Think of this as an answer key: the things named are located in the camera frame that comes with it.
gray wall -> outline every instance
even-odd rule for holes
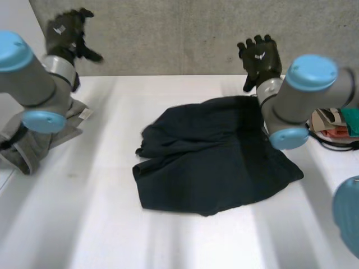
[[[244,74],[236,44],[270,33],[283,70],[304,53],[359,71],[359,0],[30,0],[43,28],[57,12],[84,6],[89,47],[106,63],[81,75]]]

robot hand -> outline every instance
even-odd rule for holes
[[[270,35],[260,35],[254,37],[256,44],[252,39],[247,39],[246,44],[243,42],[237,44],[240,49],[239,57],[243,60],[243,68],[248,72],[246,83],[243,91],[249,92],[254,86],[261,85],[264,81],[280,77],[282,73],[282,64],[280,62],[277,44],[271,39]]]
[[[72,65],[76,57],[85,57],[93,62],[102,62],[103,57],[85,45],[84,25],[86,18],[94,14],[81,8],[58,15],[49,21],[46,29],[46,50],[48,55],[66,59]]]

robotic arm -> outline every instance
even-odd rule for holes
[[[0,93],[10,94],[24,107],[22,123],[26,128],[57,133],[66,125],[70,93],[80,85],[75,58],[103,60],[84,41],[85,20],[93,16],[82,8],[50,21],[46,33],[48,55],[43,64],[20,36],[0,31]]]
[[[269,139],[274,148],[290,150],[309,138],[305,124],[317,108],[356,107],[359,92],[355,74],[339,69],[335,62],[320,55],[297,58],[284,81],[280,78],[277,45],[269,35],[239,43],[240,58],[248,72],[244,91],[257,86],[257,96]]]
[[[48,55],[42,65],[15,33],[0,32],[0,88],[25,109],[22,122],[39,133],[57,133],[66,125],[76,70],[67,60]]]

pile of clothes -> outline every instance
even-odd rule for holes
[[[316,109],[310,119],[310,129],[330,141],[359,141],[359,109]]]

white tabletop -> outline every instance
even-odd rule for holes
[[[309,141],[286,155],[304,172],[274,197],[211,217],[143,210],[132,167],[141,130],[168,107],[241,95],[244,76],[83,77],[94,114],[32,177],[0,196],[0,268],[358,268],[332,196],[359,154]]]

